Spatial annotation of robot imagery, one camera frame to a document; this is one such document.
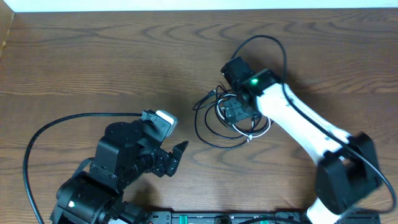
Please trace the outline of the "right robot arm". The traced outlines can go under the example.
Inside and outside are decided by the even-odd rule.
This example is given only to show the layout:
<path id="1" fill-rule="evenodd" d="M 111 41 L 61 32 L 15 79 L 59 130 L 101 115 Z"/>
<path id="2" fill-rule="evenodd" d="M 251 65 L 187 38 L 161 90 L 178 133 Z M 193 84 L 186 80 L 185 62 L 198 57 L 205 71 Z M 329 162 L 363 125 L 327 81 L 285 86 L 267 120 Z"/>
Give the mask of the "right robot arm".
<path id="1" fill-rule="evenodd" d="M 382 179 L 373 140 L 352 136 L 323 119 L 283 85 L 274 72 L 258 73 L 241 58 L 227 62 L 221 73 L 245 109 L 273 120 L 309 154 L 317 167 L 317 199 L 307 210 L 311 223 L 336 223 L 376 190 Z"/>

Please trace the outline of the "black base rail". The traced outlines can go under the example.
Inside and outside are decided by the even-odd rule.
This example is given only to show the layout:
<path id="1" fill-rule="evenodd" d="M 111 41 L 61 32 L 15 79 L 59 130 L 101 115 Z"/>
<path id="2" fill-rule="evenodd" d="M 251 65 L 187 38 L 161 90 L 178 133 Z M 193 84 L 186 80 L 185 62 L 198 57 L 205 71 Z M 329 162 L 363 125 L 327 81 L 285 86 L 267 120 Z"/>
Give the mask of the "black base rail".
<path id="1" fill-rule="evenodd" d="M 381 219 L 375 212 L 348 212 L 335 215 L 317 202 L 306 211 L 276 210 L 257 213 L 146 211 L 131 205 L 116 220 L 112 219 L 109 222 L 122 224 L 381 224 Z"/>

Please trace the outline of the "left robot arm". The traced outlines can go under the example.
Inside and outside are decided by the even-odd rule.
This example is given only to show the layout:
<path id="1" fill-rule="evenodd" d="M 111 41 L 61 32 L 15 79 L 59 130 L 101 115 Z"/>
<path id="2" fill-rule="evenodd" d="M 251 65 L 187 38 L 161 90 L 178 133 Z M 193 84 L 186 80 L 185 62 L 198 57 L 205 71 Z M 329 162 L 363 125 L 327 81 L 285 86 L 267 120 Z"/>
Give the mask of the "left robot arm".
<path id="1" fill-rule="evenodd" d="M 164 110 L 143 111 L 133 122 L 108 125 L 96 154 L 81 162 L 58 190 L 52 223 L 150 223 L 143 208 L 123 199 L 124 190 L 142 174 L 173 176 L 184 141 L 166 152 L 161 148 L 178 119 Z"/>

